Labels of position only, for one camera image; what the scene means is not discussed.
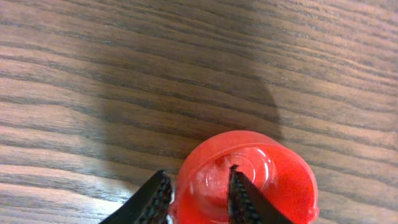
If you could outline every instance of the red object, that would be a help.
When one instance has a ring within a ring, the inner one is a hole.
[[[233,164],[294,223],[318,218],[315,176],[299,155],[263,134],[230,131],[200,144],[183,163],[170,207],[174,223],[227,223]]]

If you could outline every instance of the wooden surface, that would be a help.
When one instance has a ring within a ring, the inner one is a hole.
[[[316,223],[398,223],[398,2],[0,0],[0,223],[98,223],[223,131],[267,134]]]

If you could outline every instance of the red cup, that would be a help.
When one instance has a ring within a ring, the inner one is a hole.
[[[299,155],[263,134],[230,131],[200,144],[183,163],[170,206],[174,223],[228,223],[226,196],[234,164],[289,220],[318,218],[315,176]]]

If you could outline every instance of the wood grain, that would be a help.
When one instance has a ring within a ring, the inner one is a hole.
[[[0,222],[98,223],[233,129],[300,154],[316,223],[398,223],[398,2],[0,0]]]

